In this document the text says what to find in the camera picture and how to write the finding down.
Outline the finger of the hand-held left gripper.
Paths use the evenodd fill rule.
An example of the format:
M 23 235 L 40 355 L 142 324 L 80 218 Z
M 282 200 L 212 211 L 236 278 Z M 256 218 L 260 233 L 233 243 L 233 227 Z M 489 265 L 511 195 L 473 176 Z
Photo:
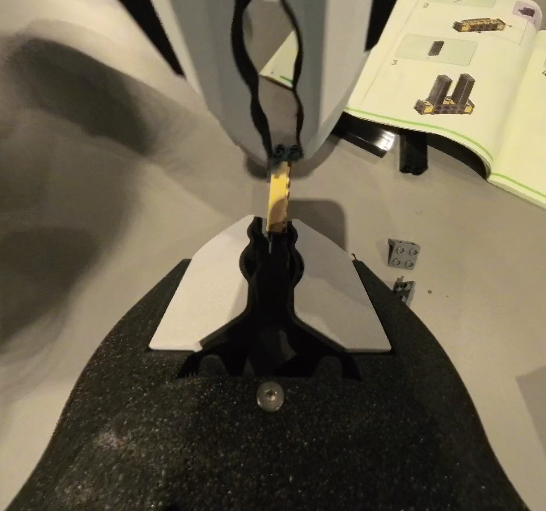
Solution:
M 268 164 L 252 120 L 251 91 L 233 53 L 236 0 L 151 0 L 190 86 L 249 158 Z
M 284 0 L 295 18 L 301 71 L 303 155 L 314 155 L 333 130 L 365 61 L 373 0 Z

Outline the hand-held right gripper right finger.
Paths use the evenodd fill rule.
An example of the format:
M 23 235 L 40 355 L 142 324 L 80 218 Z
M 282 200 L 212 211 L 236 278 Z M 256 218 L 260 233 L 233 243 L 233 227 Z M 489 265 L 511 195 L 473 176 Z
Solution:
M 296 317 L 344 351 L 390 352 L 391 344 L 349 254 L 298 219 L 293 228 L 295 250 L 304 265 L 294 288 Z

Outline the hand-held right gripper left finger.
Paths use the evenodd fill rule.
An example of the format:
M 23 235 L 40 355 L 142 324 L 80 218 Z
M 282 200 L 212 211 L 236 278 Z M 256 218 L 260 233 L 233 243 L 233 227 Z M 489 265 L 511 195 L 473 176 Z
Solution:
M 249 284 L 240 259 L 253 220 L 243 217 L 193 255 L 150 340 L 152 351 L 201 351 L 214 333 L 245 311 Z

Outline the dark grey bracket brick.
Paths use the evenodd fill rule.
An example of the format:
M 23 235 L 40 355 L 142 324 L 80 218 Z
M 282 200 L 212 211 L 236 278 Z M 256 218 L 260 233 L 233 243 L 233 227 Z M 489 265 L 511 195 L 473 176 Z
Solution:
M 406 306 L 410 306 L 416 288 L 416 281 L 405 280 L 403 276 L 396 279 L 392 292 Z
M 272 149 L 270 164 L 277 166 L 283 162 L 293 163 L 299 161 L 303 157 L 303 150 L 297 144 L 278 144 Z
M 387 265 L 397 269 L 413 270 L 416 266 L 421 247 L 410 241 L 389 238 Z

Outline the yellow long brick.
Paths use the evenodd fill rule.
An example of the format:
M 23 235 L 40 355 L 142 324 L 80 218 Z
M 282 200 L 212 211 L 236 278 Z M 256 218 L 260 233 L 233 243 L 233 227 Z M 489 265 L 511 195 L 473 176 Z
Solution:
M 285 231 L 291 164 L 283 161 L 271 172 L 269 182 L 268 210 L 265 224 L 267 234 L 279 234 Z

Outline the black long brick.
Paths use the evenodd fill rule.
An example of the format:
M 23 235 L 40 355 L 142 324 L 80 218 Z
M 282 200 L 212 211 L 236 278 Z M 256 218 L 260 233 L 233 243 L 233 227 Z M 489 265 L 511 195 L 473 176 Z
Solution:
M 344 141 L 382 159 L 399 146 L 400 137 L 388 127 L 343 113 L 336 133 Z
M 420 176 L 428 169 L 427 134 L 406 130 L 400 135 L 399 171 Z

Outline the pale green instruction booklet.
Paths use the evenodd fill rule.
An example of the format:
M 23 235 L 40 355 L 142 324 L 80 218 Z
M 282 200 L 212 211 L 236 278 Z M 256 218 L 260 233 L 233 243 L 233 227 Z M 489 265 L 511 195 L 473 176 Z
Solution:
M 449 139 L 544 208 L 542 23 L 532 0 L 397 0 L 342 116 Z

